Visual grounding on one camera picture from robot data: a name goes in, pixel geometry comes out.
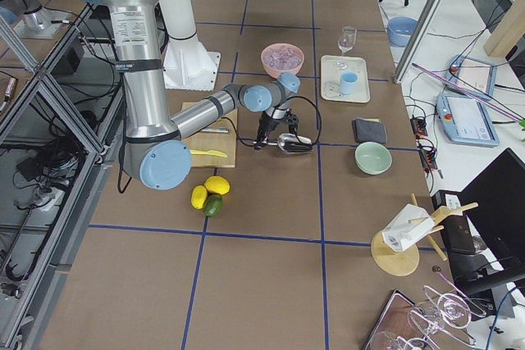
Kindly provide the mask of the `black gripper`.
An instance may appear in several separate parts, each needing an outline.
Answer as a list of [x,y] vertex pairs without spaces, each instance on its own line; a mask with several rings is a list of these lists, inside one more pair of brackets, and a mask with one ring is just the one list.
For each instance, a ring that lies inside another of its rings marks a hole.
[[258,132],[253,147],[255,149],[265,148],[271,132],[273,132],[279,124],[288,126],[292,142],[300,142],[298,137],[299,118],[289,107],[270,107],[264,111],[259,118]]

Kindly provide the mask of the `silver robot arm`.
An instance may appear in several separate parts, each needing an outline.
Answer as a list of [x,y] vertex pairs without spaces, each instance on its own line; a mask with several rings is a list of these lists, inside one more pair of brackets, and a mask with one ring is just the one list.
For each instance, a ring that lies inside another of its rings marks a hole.
[[121,169],[151,189],[175,188],[192,155],[183,140],[239,106],[251,112],[279,107],[300,81],[285,72],[266,84],[229,84],[172,116],[167,86],[178,76],[207,75],[217,66],[199,42],[190,0],[84,0],[110,12],[116,70],[123,75],[127,125]]

